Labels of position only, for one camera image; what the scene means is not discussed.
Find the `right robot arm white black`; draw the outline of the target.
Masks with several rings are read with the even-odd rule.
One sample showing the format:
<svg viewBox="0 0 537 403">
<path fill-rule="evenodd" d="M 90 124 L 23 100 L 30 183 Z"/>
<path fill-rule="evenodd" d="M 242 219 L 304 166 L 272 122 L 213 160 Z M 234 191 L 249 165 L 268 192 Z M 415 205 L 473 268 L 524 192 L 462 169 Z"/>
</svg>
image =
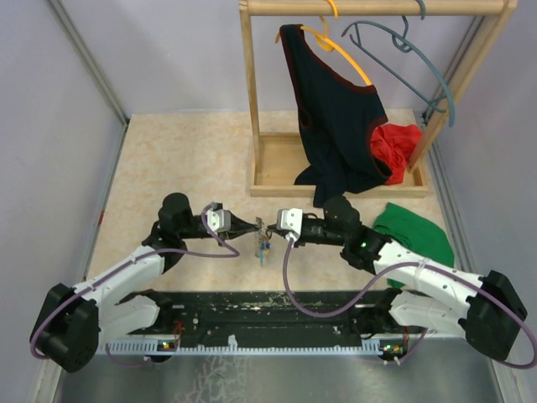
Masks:
<svg viewBox="0 0 537 403">
<path fill-rule="evenodd" d="M 385 332 L 421 327 L 465 339 L 486 357 L 506 363 L 520 332 L 530 342 L 534 334 L 528 315 L 508 277 L 495 270 L 477 275 L 419 255 L 396 240 L 362 224 L 360 214 L 344 196 L 330 199 L 322 218 L 299 208 L 281 209 L 268 231 L 288 241 L 290 248 L 314 243 L 341 247 L 341 257 L 353 268 L 407 285 L 388 290 L 375 312 Z"/>
</svg>

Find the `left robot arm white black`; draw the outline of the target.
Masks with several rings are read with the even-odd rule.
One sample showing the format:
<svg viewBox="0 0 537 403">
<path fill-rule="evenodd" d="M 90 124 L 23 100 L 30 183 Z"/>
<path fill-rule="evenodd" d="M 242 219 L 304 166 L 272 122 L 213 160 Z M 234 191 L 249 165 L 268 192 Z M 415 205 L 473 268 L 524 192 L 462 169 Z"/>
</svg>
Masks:
<svg viewBox="0 0 537 403">
<path fill-rule="evenodd" d="M 260 226 L 235 216 L 220 202 L 211 202 L 195 215 L 183 193 L 164 198 L 149 236 L 127 258 L 103 273 L 74 286 L 59 283 L 47 292 L 29 336 L 31 355 L 49 359 L 74 373 L 96 351 L 131 332 L 152 328 L 169 331 L 174 312 L 154 290 L 140 290 L 176 266 L 184 256 L 209 259 L 211 254 L 188 250 L 190 239 L 211 238 L 226 253 L 239 257 L 230 240 L 255 233 Z"/>
</svg>

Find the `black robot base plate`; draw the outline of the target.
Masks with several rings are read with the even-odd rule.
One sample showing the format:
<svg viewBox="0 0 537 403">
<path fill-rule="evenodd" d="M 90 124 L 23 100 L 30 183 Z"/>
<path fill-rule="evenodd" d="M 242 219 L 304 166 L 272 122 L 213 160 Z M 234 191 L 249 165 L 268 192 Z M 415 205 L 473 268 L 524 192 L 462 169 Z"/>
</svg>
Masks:
<svg viewBox="0 0 537 403">
<path fill-rule="evenodd" d="M 403 327 L 388 314 L 389 292 L 372 290 L 347 311 L 323 314 L 347 304 L 356 291 L 298 291 L 310 317 L 299 311 L 285 292 L 166 291 L 159 293 L 164 315 L 136 335 L 177 336 L 183 348 L 226 347 L 234 336 L 241 348 L 359 347 L 362 341 L 385 335 L 398 339 L 404 332 L 418 335 L 419 327 Z"/>
</svg>

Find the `metal disc with keyrings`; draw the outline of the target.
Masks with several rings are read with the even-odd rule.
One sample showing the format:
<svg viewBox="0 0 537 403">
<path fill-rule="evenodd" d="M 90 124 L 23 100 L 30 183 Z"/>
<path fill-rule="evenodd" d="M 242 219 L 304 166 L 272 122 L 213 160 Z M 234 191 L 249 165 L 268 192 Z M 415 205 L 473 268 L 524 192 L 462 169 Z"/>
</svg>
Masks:
<svg viewBox="0 0 537 403">
<path fill-rule="evenodd" d="M 255 235 L 255 245 L 256 245 L 255 256 L 256 256 L 256 258 L 258 259 L 258 262 L 259 262 L 259 250 L 261 249 L 262 243 L 263 242 L 270 242 L 270 237 L 265 232 L 266 225 L 265 225 L 263 219 L 261 217 L 256 217 L 255 222 L 259 225 L 259 230 L 257 232 L 255 232 L 255 234 L 254 234 Z M 265 261 L 264 261 L 264 263 L 266 263 L 268 261 L 268 255 L 269 255 L 270 250 L 265 250 L 265 255 L 264 255 Z"/>
</svg>

